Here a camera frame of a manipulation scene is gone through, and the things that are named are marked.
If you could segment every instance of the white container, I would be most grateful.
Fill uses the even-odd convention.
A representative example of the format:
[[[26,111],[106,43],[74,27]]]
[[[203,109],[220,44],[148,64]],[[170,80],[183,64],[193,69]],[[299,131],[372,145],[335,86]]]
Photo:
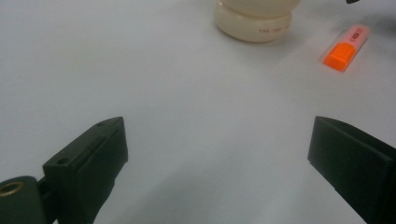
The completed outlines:
[[[285,34],[291,11],[300,0],[218,0],[216,25],[226,34],[250,42],[269,42]]]

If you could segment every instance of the screw hole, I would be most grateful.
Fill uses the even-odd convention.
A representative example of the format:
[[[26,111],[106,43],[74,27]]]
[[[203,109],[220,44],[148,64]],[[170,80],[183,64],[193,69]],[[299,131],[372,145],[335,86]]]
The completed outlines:
[[[66,164],[68,162],[69,162],[69,159],[67,159],[67,158],[63,158],[63,159],[60,159],[60,160],[57,161],[57,163],[59,165],[64,165],[64,164]]]
[[[15,192],[18,192],[23,187],[23,182],[11,182],[0,187],[0,197],[6,197]]]

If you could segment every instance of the white table surface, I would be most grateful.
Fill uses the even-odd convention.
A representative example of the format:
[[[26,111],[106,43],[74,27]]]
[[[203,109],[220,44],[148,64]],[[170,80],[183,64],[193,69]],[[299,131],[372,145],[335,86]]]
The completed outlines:
[[[360,224],[306,159],[315,116],[396,147],[396,2],[303,0],[270,44],[228,37],[213,0],[2,1],[0,181],[103,119],[130,160],[95,224]],[[372,33],[345,73],[320,62]]]

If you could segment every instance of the white surface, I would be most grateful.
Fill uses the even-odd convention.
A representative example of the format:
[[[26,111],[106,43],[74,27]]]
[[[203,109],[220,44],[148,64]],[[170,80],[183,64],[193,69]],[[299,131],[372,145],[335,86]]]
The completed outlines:
[[[363,220],[306,159],[316,115],[396,147],[396,3],[304,0],[289,33],[237,41],[213,0],[2,1],[1,180],[124,116],[130,161],[95,224]],[[320,63],[372,32],[344,74]]]

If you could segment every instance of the orange highlighter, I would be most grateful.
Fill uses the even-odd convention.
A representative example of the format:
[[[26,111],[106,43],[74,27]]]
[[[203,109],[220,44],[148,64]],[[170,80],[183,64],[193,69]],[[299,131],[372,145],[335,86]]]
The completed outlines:
[[[324,58],[323,63],[335,70],[344,72],[366,41],[369,33],[369,27],[362,24],[353,25]]]

